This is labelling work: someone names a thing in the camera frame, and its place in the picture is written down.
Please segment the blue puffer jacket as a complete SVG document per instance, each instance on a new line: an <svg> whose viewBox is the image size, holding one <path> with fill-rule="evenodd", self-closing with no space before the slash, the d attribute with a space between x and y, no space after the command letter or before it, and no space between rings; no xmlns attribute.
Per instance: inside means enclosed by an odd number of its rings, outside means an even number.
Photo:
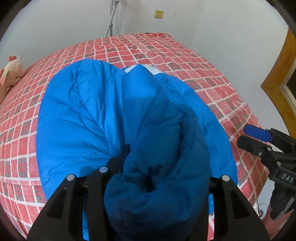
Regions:
<svg viewBox="0 0 296 241"><path fill-rule="evenodd" d="M50 80L36 134L47 198L68 174L87 176L126 145L130 153L104 194L120 240L185 240L210 198L210 177L237 181L224 128L178 78L84 59Z"/></svg>

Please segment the red plaid bed cover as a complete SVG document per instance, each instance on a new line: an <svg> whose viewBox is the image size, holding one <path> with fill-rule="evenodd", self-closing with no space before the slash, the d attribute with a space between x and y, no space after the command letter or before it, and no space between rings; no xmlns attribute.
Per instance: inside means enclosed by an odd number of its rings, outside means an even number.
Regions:
<svg viewBox="0 0 296 241"><path fill-rule="evenodd" d="M254 209L259 209L257 199L267 169L236 144L246 124L259 126L247 103L220 71L169 34L127 34L72 45L35 62L1 103L1 206L22 236L28 234L45 204L35 149L42 97L54 74L84 58L117 67L151 64L191 86L224 127L237 165L238 186Z"/></svg>

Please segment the pink plush toy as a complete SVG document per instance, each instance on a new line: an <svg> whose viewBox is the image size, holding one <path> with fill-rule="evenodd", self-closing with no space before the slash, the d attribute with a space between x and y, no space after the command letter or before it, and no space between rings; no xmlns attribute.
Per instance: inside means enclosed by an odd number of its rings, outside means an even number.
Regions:
<svg viewBox="0 0 296 241"><path fill-rule="evenodd" d="M7 96L8 90L16 85L24 76L25 69L21 61L22 56L9 56L8 64L1 69L1 93L0 100L3 102Z"/></svg>

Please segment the wooden door frame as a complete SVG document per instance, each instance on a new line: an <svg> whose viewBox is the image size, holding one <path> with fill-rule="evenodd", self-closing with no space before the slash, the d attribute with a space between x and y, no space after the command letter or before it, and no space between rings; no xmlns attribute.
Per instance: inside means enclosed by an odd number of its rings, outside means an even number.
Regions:
<svg viewBox="0 0 296 241"><path fill-rule="evenodd" d="M291 79L294 71L295 36L289 29L281 52L261 88L276 107L292 137L295 137L295 107L284 84Z"/></svg>

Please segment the yellow wall socket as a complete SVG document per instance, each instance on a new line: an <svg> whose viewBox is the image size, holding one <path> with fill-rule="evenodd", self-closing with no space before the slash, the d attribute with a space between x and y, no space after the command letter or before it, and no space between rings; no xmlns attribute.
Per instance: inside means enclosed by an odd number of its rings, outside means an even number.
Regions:
<svg viewBox="0 0 296 241"><path fill-rule="evenodd" d="M164 15L164 11L155 10L155 12L154 12L154 17L155 18L162 19L163 18L163 15Z"/></svg>

